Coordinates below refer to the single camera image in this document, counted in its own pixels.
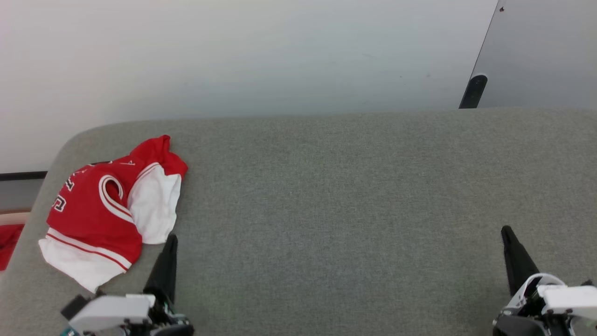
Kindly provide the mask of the beige laundry basket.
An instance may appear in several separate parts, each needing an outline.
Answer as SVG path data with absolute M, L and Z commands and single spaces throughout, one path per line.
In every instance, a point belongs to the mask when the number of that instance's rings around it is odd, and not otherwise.
M 30 212 L 0 213 L 0 226 L 25 224 L 30 216 Z

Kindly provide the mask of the red and white jersey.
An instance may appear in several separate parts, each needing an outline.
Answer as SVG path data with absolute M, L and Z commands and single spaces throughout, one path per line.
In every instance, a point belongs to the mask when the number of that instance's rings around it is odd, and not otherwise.
M 53 202 L 39 240 L 45 261 L 96 292 L 128 272 L 144 245 L 161 245 L 177 221 L 187 164 L 162 135 L 127 156 L 73 172 Z

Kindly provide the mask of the red cloth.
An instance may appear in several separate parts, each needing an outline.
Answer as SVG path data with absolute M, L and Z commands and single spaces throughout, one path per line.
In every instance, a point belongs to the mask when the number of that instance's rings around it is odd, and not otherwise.
M 24 223 L 0 225 L 0 272 L 4 272 L 23 231 Z

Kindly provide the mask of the black baseboard strip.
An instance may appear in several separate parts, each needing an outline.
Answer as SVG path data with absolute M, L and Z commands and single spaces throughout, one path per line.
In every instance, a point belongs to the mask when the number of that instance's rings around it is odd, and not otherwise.
M 20 180 L 39 180 L 45 179 L 47 171 L 18 172 L 10 174 L 0 174 L 0 182 L 20 181 Z

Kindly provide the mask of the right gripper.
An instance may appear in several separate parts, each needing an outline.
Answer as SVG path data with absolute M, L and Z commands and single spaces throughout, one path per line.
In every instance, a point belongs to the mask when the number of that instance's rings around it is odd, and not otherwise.
M 575 336 L 570 312 L 548 308 L 543 289 L 562 289 L 556 276 L 539 273 L 512 227 L 501 228 L 510 302 L 493 321 L 493 336 Z

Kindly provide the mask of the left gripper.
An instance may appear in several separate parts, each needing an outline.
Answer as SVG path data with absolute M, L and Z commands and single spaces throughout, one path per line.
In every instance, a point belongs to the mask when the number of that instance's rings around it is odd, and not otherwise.
M 184 314 L 174 311 L 178 239 L 167 237 L 156 258 L 142 294 L 127 294 L 126 298 L 145 298 L 150 307 L 147 317 L 139 322 L 124 321 L 124 336 L 194 336 L 194 325 Z

